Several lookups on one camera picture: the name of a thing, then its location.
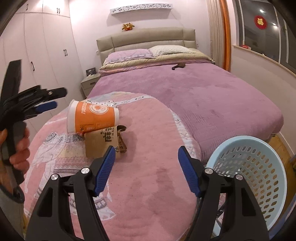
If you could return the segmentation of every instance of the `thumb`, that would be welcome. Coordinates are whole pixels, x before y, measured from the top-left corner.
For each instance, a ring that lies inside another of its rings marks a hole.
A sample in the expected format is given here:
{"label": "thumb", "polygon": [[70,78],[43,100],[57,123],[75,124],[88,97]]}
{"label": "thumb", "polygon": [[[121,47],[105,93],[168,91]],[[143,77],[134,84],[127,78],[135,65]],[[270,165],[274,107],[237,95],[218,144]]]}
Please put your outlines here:
{"label": "thumb", "polygon": [[4,129],[3,131],[0,132],[0,146],[6,140],[6,137],[7,137],[7,129]]}

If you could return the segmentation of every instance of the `door handle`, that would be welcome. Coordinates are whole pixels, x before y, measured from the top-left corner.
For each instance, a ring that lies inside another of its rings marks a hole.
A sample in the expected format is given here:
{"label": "door handle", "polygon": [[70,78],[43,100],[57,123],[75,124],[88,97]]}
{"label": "door handle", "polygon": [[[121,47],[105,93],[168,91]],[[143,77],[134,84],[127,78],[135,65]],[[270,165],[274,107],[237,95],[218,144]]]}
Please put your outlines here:
{"label": "door handle", "polygon": [[34,68],[34,64],[33,64],[33,62],[31,61],[31,65],[32,65],[32,67],[33,67],[33,72],[35,71],[35,68]]}

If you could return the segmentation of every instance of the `red round sticker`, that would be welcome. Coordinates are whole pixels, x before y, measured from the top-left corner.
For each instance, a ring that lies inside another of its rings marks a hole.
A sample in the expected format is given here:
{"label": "red round sticker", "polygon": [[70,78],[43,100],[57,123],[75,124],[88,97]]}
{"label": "red round sticker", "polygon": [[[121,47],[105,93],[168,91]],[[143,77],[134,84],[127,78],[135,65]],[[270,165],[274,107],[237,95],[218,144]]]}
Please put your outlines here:
{"label": "red round sticker", "polygon": [[255,17],[254,19],[256,26],[259,29],[266,29],[267,28],[267,22],[265,20],[265,18],[263,18],[262,16],[258,15]]}

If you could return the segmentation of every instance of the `curtain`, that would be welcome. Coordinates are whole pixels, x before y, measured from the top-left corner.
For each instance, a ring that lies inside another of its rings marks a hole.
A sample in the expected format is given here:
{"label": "curtain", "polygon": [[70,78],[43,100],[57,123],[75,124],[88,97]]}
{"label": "curtain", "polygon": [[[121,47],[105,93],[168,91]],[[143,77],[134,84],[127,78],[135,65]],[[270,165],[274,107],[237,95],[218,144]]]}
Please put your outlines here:
{"label": "curtain", "polygon": [[210,22],[210,51],[216,65],[223,68],[224,62],[224,20],[219,0],[207,0]]}

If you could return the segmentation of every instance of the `round logo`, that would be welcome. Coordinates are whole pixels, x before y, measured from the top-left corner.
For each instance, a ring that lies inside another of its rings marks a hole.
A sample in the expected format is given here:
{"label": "round logo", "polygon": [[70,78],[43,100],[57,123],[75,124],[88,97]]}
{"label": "round logo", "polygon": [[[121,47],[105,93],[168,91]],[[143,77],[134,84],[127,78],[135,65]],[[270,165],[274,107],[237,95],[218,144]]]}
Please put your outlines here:
{"label": "round logo", "polygon": [[266,29],[267,28],[267,22],[266,22],[265,18],[263,18],[262,16],[260,16],[260,15],[256,16],[254,21],[255,21],[257,28],[259,28],[259,29]]}
{"label": "round logo", "polygon": [[89,109],[94,114],[102,115],[102,114],[105,114],[109,110],[109,107],[108,106],[101,106],[101,105],[91,104],[89,106]]}

